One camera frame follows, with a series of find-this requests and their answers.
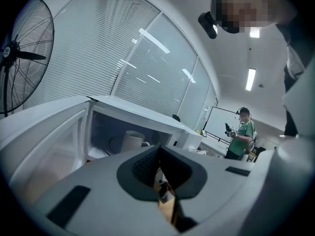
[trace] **mug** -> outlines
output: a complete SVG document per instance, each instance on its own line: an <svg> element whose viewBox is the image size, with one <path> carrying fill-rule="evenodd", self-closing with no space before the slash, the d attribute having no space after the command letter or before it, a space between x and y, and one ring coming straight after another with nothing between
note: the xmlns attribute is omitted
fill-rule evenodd
<svg viewBox="0 0 315 236"><path fill-rule="evenodd" d="M144 139L145 136L137 131L126 131L120 152L141 148L142 145L150 146L150 144L145 142Z"/></svg>

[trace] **ceiling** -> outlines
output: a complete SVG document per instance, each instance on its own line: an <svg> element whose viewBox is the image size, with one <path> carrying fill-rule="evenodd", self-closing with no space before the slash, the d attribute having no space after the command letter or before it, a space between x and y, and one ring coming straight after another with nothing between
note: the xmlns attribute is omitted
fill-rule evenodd
<svg viewBox="0 0 315 236"><path fill-rule="evenodd" d="M216 39L210 39L197 21L209 11L211 0L169 0L186 17L208 51L219 78L222 98L240 99L260 110L285 119L283 68L286 44L275 26L261 29L260 38L249 33L229 34L219 28ZM248 68L256 69L251 91L246 91Z"/></svg>

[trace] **ceiling light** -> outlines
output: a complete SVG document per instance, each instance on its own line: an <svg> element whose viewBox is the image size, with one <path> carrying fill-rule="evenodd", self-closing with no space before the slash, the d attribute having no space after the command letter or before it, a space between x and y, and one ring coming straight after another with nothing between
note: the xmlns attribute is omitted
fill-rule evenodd
<svg viewBox="0 0 315 236"><path fill-rule="evenodd" d="M250 36L259 38L259 28L251 28Z"/></svg>
<svg viewBox="0 0 315 236"><path fill-rule="evenodd" d="M124 61L123 59L121 59L121 61L124 62L124 63L126 63L127 65L130 65L130 66L132 66L133 68L137 69L137 67L135 67L134 65L128 63L127 61Z"/></svg>
<svg viewBox="0 0 315 236"><path fill-rule="evenodd" d="M149 76L151 79L153 79L153 80L155 80L155 81L157 81L157 82L159 82L159 83L160 83L160 81L158 81L157 79L153 78L153 77L152 77L152 76L150 76L149 74L148 74L148 76Z"/></svg>
<svg viewBox="0 0 315 236"><path fill-rule="evenodd" d="M139 79L139 78L136 78L136 79L138 79L138 80L140 80L140 81L142 81L142 82L146 83L145 81L143 81L143 80L141 80L141 79Z"/></svg>
<svg viewBox="0 0 315 236"><path fill-rule="evenodd" d="M192 83L196 83L196 81L193 79L192 75L187 71L187 69L182 69L182 71L188 76Z"/></svg>
<svg viewBox="0 0 315 236"><path fill-rule="evenodd" d="M247 78L247 84L246 84L246 90L250 91L252 89L252 84L254 83L256 74L256 69L250 68L248 71L248 78Z"/></svg>
<svg viewBox="0 0 315 236"><path fill-rule="evenodd" d="M139 32L145 35L148 39L150 39L153 43L155 43L158 47L160 47L166 54L170 53L170 51L161 44L155 37L149 34L146 30L140 28Z"/></svg>

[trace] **desk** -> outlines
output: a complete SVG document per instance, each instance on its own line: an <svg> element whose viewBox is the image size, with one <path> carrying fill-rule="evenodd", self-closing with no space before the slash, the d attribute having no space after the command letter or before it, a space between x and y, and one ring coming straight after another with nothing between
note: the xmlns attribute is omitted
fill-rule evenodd
<svg viewBox="0 0 315 236"><path fill-rule="evenodd" d="M217 142L212 137L204 137L201 140L201 146L220 156L226 156L226 149L228 147L228 144Z"/></svg>

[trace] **black rubber pad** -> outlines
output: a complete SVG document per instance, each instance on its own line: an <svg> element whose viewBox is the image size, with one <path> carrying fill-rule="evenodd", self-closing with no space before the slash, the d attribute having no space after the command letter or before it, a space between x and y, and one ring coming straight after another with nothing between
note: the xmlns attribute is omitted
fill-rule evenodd
<svg viewBox="0 0 315 236"><path fill-rule="evenodd" d="M251 173L250 171L242 170L242 169L234 168L234 167L228 167L225 170L232 172L232 173L235 173L235 174L238 174L238 175L245 176L245 177L247 177Z"/></svg>
<svg viewBox="0 0 315 236"><path fill-rule="evenodd" d="M75 186L47 215L47 218L56 225L64 228L91 189L84 186Z"/></svg>

